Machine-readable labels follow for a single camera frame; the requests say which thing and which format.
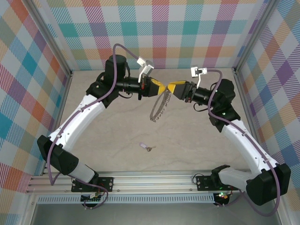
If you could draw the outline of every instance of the beige floor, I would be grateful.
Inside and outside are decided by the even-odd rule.
[[[223,77],[233,80],[231,69],[222,69]],[[78,106],[86,89],[100,71],[76,71],[67,98],[62,122]],[[132,76],[137,77],[137,70]],[[189,69],[155,69],[151,76],[165,85],[172,81],[191,81]],[[201,86],[210,88],[217,73],[202,77]],[[232,105],[246,123],[246,116],[236,90]],[[248,168],[241,154],[208,119],[206,112],[195,112],[193,105],[171,97],[163,116],[149,119],[157,97],[137,100],[117,98],[92,121],[78,139],[72,153],[96,171],[157,171],[213,169],[229,164]],[[156,145],[151,152],[139,146]]]

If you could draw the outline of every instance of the black mounting bracket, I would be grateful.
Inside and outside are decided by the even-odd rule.
[[[198,191],[215,191],[219,193],[223,191],[238,190],[235,187],[225,184],[222,184],[217,188],[210,176],[196,176],[196,185]]]
[[[98,186],[104,187],[108,192],[113,191],[113,177],[98,177]],[[77,180],[72,181],[71,192],[98,192],[97,187],[91,187],[80,183]]]

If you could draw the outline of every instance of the plaid wall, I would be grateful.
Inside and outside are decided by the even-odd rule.
[[[115,43],[152,60],[156,68],[231,68],[266,2],[35,0],[70,67],[77,70],[103,69]],[[118,53],[126,55],[121,49]],[[138,68],[126,56],[129,66]]]
[[[53,128],[67,77],[21,0],[0,5],[0,225],[13,225],[43,164],[37,138]]]
[[[300,0],[280,1],[240,77],[263,148],[292,170],[290,216],[300,218]]]
[[[238,54],[238,56],[236,57],[236,59],[235,59],[235,61],[234,61],[233,67],[236,67],[236,66],[238,65],[238,63],[239,63],[239,61],[240,61],[240,57],[242,56],[242,54],[243,54],[243,52],[244,52],[244,50],[245,50],[245,47],[248,45],[249,41],[251,40],[253,31],[254,31],[254,29],[256,28],[256,26],[257,26],[259,20],[261,19],[262,15],[263,15],[263,13],[264,13],[264,11],[265,11],[267,5],[268,5],[268,2],[269,2],[269,0],[264,0],[264,1],[263,1],[263,4],[262,4],[261,8],[259,9],[259,11],[258,11],[258,13],[257,13],[257,15],[256,15],[256,18],[255,18],[255,20],[254,20],[254,22],[253,22],[251,28],[250,28],[249,31],[248,31],[248,34],[247,34],[247,36],[246,36],[246,38],[245,38],[245,40],[244,40],[244,42],[243,42],[243,45],[242,45],[242,47],[240,48],[239,54]]]

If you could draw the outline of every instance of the purple cable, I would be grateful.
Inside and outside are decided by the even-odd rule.
[[[123,45],[120,45],[120,44],[115,44],[112,48],[112,58],[113,58],[113,70],[114,70],[114,77],[113,77],[113,83],[112,83],[112,87],[109,89],[109,91],[103,95],[102,97],[98,98],[97,100],[95,100],[94,102],[86,105],[85,107],[82,107],[81,108],[81,111],[76,111],[71,117],[70,119],[68,119],[65,123],[65,125],[60,129],[60,131],[58,132],[57,136],[58,135],[61,135],[64,131],[64,129],[68,126],[68,124],[81,112],[83,112],[83,110],[85,110],[86,108],[94,105],[95,103],[98,103],[100,101],[102,101],[104,98],[106,98],[108,95],[110,95],[114,89],[114,87],[116,86],[116,82],[117,82],[117,63],[116,63],[116,47],[119,46],[121,48],[123,48],[125,51],[127,51],[129,54],[131,54],[135,59],[138,59],[139,57],[137,57],[136,55],[134,55],[131,51],[129,51],[126,47],[124,47]],[[50,181],[50,184],[51,185],[54,185],[56,179],[58,178],[58,176],[60,175],[60,172],[54,177],[54,179],[52,178],[52,173],[51,173],[51,164],[50,164],[50,157],[51,157],[51,154],[52,154],[52,151],[53,151],[53,148],[58,140],[58,137],[55,137],[54,141],[52,142],[51,146],[50,146],[50,149],[49,149],[49,152],[48,152],[48,156],[47,156],[47,165],[48,165],[48,176],[49,176],[49,181]],[[82,180],[78,180],[79,182],[83,183],[83,184],[86,184],[86,185],[90,185],[90,186],[93,186],[93,187],[97,187],[97,188],[100,188],[100,189],[105,189],[103,187],[100,187],[100,186],[95,186],[95,185],[92,185],[92,184],[89,184],[89,183],[85,183],[83,182]]]
[[[217,82],[217,84],[215,85],[215,88],[214,90],[212,91],[212,95],[210,96],[209,98],[209,101],[208,101],[208,105],[207,105],[207,108],[208,108],[208,114],[218,120],[222,120],[230,125],[232,125],[234,128],[236,128],[237,130],[239,130],[252,144],[253,146],[256,148],[256,150],[261,154],[262,158],[266,161],[267,165],[269,166],[269,168],[271,169],[272,171],[272,174],[274,176],[274,179],[275,179],[275,183],[276,183],[276,189],[277,189],[277,199],[276,199],[276,204],[274,206],[274,209],[270,212],[270,213],[262,213],[260,212],[253,204],[252,202],[245,196],[245,193],[243,193],[242,191],[241,194],[245,197],[246,201],[250,204],[250,206],[253,208],[253,210],[255,212],[257,212],[259,215],[261,216],[264,216],[264,217],[270,217],[272,215],[274,215],[279,207],[279,201],[280,201],[280,186],[279,186],[279,180],[278,180],[278,177],[276,175],[276,172],[274,170],[274,168],[272,167],[271,163],[268,161],[267,157],[265,156],[265,154],[263,154],[263,152],[259,149],[259,147],[256,145],[256,143],[252,140],[252,138],[250,136],[248,136],[240,127],[238,127],[237,125],[235,125],[234,123],[230,122],[229,120],[226,120],[222,117],[219,117],[219,116],[216,116],[214,115],[211,110],[210,110],[210,107],[211,107],[211,102],[212,102],[212,99],[214,98],[214,95],[216,93],[216,90],[218,89],[220,83],[221,83],[221,80],[222,80],[222,72],[220,70],[217,70],[217,69],[208,69],[207,70],[208,72],[216,72],[216,73],[219,73],[220,74],[220,78]]]
[[[92,187],[95,187],[95,188],[99,188],[99,189],[103,190],[104,192],[106,192],[106,197],[105,197],[105,199],[104,199],[102,202],[98,203],[98,204],[97,204],[96,206],[94,206],[94,207],[90,207],[90,208],[87,207],[87,206],[85,205],[85,203],[87,202],[87,200],[85,200],[85,201],[83,202],[83,205],[84,205],[84,207],[85,207],[86,209],[94,210],[94,209],[100,207],[101,205],[103,205],[103,204],[106,202],[106,200],[108,199],[108,191],[107,191],[106,188],[101,187],[101,186],[98,186],[98,185],[86,183],[86,182],[84,182],[84,181],[82,181],[82,180],[80,180],[80,179],[76,179],[76,180],[79,181],[79,182],[82,183],[82,184],[89,185],[89,186],[92,186]]]

